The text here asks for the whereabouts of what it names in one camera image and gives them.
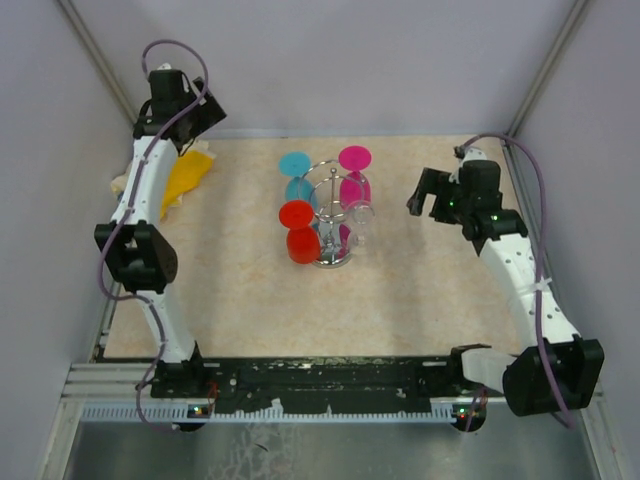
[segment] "gray wall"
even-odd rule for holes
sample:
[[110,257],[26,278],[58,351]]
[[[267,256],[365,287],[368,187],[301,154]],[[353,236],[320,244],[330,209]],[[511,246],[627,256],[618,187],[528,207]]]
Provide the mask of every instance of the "gray wall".
[[212,133],[247,136],[504,130],[573,0],[75,3],[136,105],[140,51],[176,38],[228,110]]
[[604,345],[605,391],[631,452],[640,444],[631,407],[640,395],[639,19],[637,0],[595,2],[522,133],[548,184],[554,283],[567,316]]
[[0,476],[13,480],[34,477],[96,332],[93,225],[131,143],[52,1],[3,2],[0,45]]

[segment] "metal floor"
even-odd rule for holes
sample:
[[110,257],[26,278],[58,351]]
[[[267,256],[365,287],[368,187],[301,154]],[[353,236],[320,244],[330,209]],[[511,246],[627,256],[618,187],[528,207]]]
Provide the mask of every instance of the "metal floor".
[[425,424],[81,423],[66,480],[595,479],[583,429],[490,405],[476,433]]

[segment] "tabletop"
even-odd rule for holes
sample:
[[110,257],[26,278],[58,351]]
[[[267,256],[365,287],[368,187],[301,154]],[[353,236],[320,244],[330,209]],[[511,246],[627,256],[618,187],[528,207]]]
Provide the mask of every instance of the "tabletop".
[[[420,218],[405,206],[422,168],[455,169],[453,147],[468,138],[211,141],[212,169],[159,225],[178,254],[176,292],[201,353],[440,355],[472,343],[519,353],[506,298],[461,227],[430,219],[432,200]],[[287,255],[287,230],[278,221],[290,180],[279,172],[278,161],[288,152],[304,151],[315,164],[337,158],[349,145],[365,146],[373,155],[364,173],[376,212],[376,249],[336,269],[297,265]],[[502,167],[504,208],[517,208],[499,142],[483,139],[475,146]],[[155,354],[139,306],[119,304],[105,356]]]

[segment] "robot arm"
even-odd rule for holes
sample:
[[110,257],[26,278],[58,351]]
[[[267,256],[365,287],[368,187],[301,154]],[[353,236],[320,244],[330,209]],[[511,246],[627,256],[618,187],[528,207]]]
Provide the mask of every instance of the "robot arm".
[[[114,280],[127,292],[142,294],[148,302],[138,300],[156,343],[160,334],[151,307],[155,308],[165,331],[166,344],[162,362],[180,364],[198,355],[195,339],[184,321],[172,282],[178,270],[178,257],[155,225],[160,221],[162,199],[169,174],[179,151],[196,136],[225,118],[226,114],[210,93],[204,101],[178,120],[157,140],[145,161],[144,154],[156,134],[174,115],[194,101],[196,93],[180,70],[163,65],[151,72],[151,99],[145,103],[134,127],[131,175],[122,199],[108,224],[97,225],[94,236],[102,250],[113,235],[116,225],[126,220],[115,234],[106,255],[106,263]],[[195,87],[202,91],[201,79]],[[128,214],[136,176],[139,183],[132,211]]]
[[462,225],[462,234],[505,293],[524,349],[515,357],[486,345],[454,348],[459,375],[504,393],[516,415],[558,411],[537,347],[534,297],[541,290],[542,331],[554,376],[569,408],[586,407],[604,361],[600,343],[583,340],[546,282],[535,284],[527,228],[518,212],[502,208],[498,164],[476,148],[456,150],[456,155],[462,160],[458,172],[423,170],[407,207],[411,215],[420,216],[427,194],[432,194],[429,216],[439,223]]

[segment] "yellow rag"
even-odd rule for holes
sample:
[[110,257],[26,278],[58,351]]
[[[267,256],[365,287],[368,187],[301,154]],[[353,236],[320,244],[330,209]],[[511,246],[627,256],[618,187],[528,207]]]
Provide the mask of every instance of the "yellow rag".
[[167,189],[162,199],[160,218],[167,213],[167,209],[179,203],[180,195],[193,190],[200,184],[200,179],[213,165],[213,159],[197,150],[190,150],[178,158],[167,181]]

